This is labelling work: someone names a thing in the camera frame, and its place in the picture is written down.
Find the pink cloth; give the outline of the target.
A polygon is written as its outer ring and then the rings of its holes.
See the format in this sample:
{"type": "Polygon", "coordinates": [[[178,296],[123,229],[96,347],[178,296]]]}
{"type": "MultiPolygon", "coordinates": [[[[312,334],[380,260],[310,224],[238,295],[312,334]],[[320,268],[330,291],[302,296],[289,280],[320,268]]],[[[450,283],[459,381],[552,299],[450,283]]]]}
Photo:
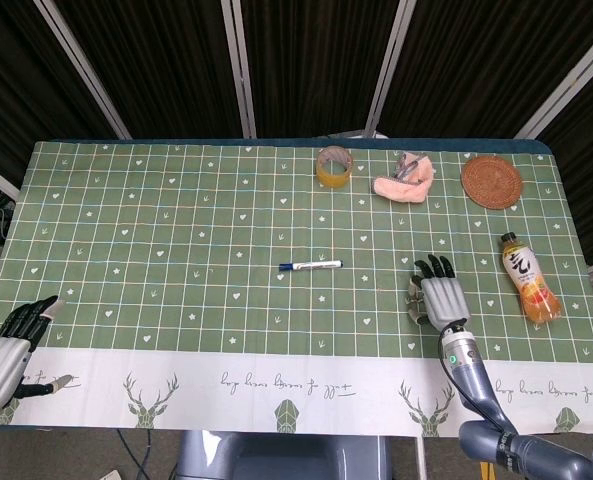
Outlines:
{"type": "Polygon", "coordinates": [[[413,179],[421,180],[419,184],[405,184],[390,176],[379,176],[372,181],[375,194],[398,203],[423,203],[434,180],[434,169],[430,158],[422,156],[419,168],[412,174],[413,179]]]}

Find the green grid tablecloth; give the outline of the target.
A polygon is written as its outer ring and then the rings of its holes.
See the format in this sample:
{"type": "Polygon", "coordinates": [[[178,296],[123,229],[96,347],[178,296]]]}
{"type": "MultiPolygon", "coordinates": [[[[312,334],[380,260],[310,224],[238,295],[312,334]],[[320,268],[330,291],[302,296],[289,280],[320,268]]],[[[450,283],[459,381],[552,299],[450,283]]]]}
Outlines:
{"type": "Polygon", "coordinates": [[[40,142],[0,259],[0,326],[65,302],[25,371],[60,392],[0,425],[453,436],[470,415],[408,315],[414,261],[452,263],[501,406],[523,433],[593,433],[593,289],[553,156],[508,153],[518,201],[487,210],[428,151],[423,203],[372,191],[404,151],[355,149],[342,188],[315,147],[40,142]],[[502,261],[514,232],[560,318],[531,322],[502,261]],[[281,263],[342,268],[279,272],[281,263]]]}

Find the orange juice bottle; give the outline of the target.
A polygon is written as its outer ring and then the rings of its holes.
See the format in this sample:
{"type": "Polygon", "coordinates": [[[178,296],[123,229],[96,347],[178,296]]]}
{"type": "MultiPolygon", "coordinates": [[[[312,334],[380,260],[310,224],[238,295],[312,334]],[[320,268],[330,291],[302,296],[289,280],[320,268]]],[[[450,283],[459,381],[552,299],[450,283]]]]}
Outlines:
{"type": "Polygon", "coordinates": [[[527,318],[534,324],[560,318],[560,301],[547,285],[533,250],[514,232],[503,234],[501,242],[503,265],[518,291],[527,318]]]}

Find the blue white marker pen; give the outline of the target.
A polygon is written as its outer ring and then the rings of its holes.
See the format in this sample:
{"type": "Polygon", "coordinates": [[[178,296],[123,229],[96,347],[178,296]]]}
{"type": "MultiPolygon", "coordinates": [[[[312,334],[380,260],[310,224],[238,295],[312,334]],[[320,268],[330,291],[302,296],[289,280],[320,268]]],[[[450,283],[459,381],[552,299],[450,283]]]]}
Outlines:
{"type": "Polygon", "coordinates": [[[335,269],[335,268],[342,268],[342,267],[343,267],[343,262],[341,260],[293,262],[293,263],[281,263],[278,266],[278,271],[279,272],[307,271],[307,270],[317,270],[317,269],[335,269]]]}

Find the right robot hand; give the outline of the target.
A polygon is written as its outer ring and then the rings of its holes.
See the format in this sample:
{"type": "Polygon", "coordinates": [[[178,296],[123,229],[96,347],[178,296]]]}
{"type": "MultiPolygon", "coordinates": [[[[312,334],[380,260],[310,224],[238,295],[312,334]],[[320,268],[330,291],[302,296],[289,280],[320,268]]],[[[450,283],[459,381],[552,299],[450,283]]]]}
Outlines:
{"type": "Polygon", "coordinates": [[[408,297],[424,298],[423,304],[408,305],[408,315],[417,325],[430,324],[437,331],[456,322],[464,325],[471,317],[466,297],[454,268],[445,256],[429,254],[428,260],[415,260],[420,274],[410,278],[408,297]]]}

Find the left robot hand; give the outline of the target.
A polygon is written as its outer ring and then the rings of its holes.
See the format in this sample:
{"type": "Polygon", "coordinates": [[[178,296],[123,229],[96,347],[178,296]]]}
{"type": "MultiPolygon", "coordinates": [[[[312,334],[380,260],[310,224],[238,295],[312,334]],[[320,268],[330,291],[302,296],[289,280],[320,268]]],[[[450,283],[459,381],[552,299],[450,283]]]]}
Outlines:
{"type": "Polygon", "coordinates": [[[25,370],[47,327],[65,302],[56,295],[13,310],[0,327],[0,410],[13,399],[57,392],[73,377],[64,375],[46,384],[25,384],[25,370]]]}

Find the white partition frame post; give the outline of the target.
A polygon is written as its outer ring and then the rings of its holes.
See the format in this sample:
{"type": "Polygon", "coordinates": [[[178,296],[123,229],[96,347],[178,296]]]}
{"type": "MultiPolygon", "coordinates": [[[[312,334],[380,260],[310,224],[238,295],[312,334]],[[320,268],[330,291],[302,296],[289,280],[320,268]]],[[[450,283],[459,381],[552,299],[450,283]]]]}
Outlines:
{"type": "Polygon", "coordinates": [[[557,87],[515,134],[515,139],[536,139],[593,79],[593,44],[557,87]]]}
{"type": "Polygon", "coordinates": [[[241,0],[220,0],[243,137],[256,139],[257,129],[241,0]]]}
{"type": "Polygon", "coordinates": [[[365,127],[363,129],[363,136],[366,138],[373,138],[375,136],[416,3],[417,0],[399,0],[398,2],[396,15],[385,49],[365,127]]]}
{"type": "Polygon", "coordinates": [[[33,3],[117,138],[131,140],[125,122],[54,0],[33,0],[33,3]]]}

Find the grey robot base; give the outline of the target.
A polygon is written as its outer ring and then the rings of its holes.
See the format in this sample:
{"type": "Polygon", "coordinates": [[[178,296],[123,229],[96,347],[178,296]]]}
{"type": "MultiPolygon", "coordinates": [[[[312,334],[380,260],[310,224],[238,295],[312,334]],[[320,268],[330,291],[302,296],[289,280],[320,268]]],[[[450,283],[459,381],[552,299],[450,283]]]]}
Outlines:
{"type": "Polygon", "coordinates": [[[183,433],[172,480],[393,480],[384,436],[183,433]]]}

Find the clear tape roll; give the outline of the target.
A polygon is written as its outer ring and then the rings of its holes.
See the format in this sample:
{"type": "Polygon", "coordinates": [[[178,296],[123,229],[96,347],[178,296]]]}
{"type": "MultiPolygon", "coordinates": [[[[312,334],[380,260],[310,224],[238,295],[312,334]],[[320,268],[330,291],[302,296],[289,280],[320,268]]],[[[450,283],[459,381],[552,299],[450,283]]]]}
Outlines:
{"type": "Polygon", "coordinates": [[[328,188],[342,188],[350,180],[353,170],[351,153],[340,146],[323,148],[316,160],[316,176],[320,184],[328,188]]]}

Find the round woven brown coaster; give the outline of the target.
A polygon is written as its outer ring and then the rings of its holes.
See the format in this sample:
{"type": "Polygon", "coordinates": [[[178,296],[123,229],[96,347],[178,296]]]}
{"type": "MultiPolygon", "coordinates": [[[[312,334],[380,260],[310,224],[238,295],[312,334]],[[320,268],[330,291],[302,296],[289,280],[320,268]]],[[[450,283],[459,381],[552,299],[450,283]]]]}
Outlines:
{"type": "Polygon", "coordinates": [[[495,156],[477,156],[465,163],[461,183],[476,204],[492,210],[514,205],[522,193],[523,180],[516,167],[495,156]]]}

